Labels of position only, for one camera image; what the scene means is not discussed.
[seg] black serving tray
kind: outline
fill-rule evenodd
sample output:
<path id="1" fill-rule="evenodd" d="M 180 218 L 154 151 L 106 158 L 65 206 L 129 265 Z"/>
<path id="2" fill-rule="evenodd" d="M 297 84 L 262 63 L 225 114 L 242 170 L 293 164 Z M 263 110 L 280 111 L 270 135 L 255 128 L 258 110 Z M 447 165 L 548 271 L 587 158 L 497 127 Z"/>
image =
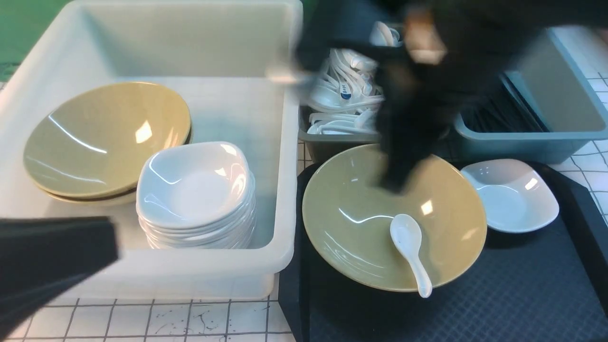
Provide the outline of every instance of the black serving tray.
<path id="1" fill-rule="evenodd" d="M 608 228 L 588 190 L 529 163 L 551 187 L 558 218 L 531 234 L 488 230 L 463 276 L 433 290 L 391 293 L 360 285 L 311 246 L 302 197 L 320 164 L 298 178 L 294 258 L 279 304 L 297 342 L 600 341 L 608 337 Z M 455 164 L 462 168 L 464 164 Z"/>

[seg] white ceramic spoon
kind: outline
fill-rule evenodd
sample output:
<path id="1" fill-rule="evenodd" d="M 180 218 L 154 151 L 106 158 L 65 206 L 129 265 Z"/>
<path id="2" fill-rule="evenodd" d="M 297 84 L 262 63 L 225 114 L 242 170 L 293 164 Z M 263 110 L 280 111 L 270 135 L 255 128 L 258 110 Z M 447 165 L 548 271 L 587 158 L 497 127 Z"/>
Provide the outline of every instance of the white ceramic spoon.
<path id="1" fill-rule="evenodd" d="M 428 298 L 433 291 L 433 284 L 418 256 L 422 244 L 420 226 L 410 215 L 399 214 L 390 223 L 390 236 L 399 253 L 412 267 L 418 284 L 418 293 L 422 298 Z"/>

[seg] stack of white square bowls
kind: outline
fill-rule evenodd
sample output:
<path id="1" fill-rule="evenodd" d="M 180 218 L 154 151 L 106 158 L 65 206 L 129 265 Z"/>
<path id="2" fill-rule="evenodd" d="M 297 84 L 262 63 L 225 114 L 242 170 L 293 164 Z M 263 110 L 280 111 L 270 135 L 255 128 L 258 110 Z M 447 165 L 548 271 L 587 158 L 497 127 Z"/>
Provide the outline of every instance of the stack of white square bowls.
<path id="1" fill-rule="evenodd" d="M 255 178 L 228 142 L 170 148 L 144 165 L 136 208 L 152 248 L 246 248 L 256 224 Z"/>

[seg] gray utensil bin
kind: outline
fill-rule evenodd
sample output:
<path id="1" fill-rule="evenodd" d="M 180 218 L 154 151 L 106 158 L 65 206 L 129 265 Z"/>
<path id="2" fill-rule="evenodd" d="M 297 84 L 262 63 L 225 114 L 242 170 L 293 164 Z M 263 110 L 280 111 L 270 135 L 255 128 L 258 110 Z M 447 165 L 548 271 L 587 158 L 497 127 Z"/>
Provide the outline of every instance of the gray utensil bin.
<path id="1" fill-rule="evenodd" d="M 546 31 L 515 71 L 507 73 L 549 133 L 478 133 L 458 116 L 449 137 L 453 159 L 516 158 L 558 164 L 592 140 L 608 139 L 608 111 L 557 36 Z M 306 133 L 307 110 L 300 112 L 299 138 L 314 162 L 348 148 L 371 144 L 377 136 Z"/>

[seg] stack of tan bowls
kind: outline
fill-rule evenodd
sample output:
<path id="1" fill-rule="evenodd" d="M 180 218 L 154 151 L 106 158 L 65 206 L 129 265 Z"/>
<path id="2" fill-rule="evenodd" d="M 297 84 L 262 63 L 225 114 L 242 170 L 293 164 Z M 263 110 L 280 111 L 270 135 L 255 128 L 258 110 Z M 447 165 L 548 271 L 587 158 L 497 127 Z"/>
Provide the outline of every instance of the stack of tan bowls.
<path id="1" fill-rule="evenodd" d="M 135 200 L 153 154 L 191 138 L 183 98 L 164 86 L 116 83 L 88 91 L 45 117 L 27 140 L 26 172 L 57 200 L 117 205 Z"/>

